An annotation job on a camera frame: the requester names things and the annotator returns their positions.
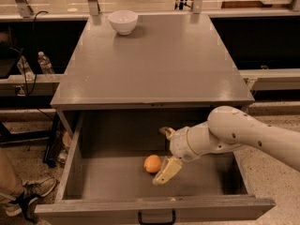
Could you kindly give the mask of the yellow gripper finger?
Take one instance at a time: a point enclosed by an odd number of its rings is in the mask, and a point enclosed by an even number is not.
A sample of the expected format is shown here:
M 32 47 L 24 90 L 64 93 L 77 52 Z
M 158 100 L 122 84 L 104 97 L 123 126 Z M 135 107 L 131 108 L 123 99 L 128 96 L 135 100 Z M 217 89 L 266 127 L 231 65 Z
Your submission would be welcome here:
M 166 137 L 166 139 L 169 141 L 172 138 L 173 134 L 175 133 L 175 130 L 171 127 L 161 127 L 159 129 L 159 132 L 163 134 Z
M 183 163 L 177 157 L 165 157 L 158 173 L 153 179 L 154 186 L 162 186 L 168 183 L 182 169 Z

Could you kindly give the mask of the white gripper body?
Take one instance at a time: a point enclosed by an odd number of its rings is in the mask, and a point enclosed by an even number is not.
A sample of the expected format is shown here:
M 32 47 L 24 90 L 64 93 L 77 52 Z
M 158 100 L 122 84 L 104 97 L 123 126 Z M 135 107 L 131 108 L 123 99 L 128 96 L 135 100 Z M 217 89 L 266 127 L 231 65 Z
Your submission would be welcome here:
M 180 128 L 176 130 L 170 138 L 170 151 L 172 155 L 184 163 L 199 158 L 188 144 L 188 130 L 189 127 Z

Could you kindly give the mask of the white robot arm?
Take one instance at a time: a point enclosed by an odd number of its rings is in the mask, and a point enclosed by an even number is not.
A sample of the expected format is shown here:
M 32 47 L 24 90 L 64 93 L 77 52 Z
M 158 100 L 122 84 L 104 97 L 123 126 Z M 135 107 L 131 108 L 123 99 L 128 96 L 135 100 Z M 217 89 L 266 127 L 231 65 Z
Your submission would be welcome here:
M 194 127 L 159 130 L 170 142 L 172 155 L 163 159 L 153 184 L 168 183 L 182 169 L 207 154 L 221 154 L 247 145 L 300 171 L 300 133 L 267 125 L 234 107 L 220 106 Z

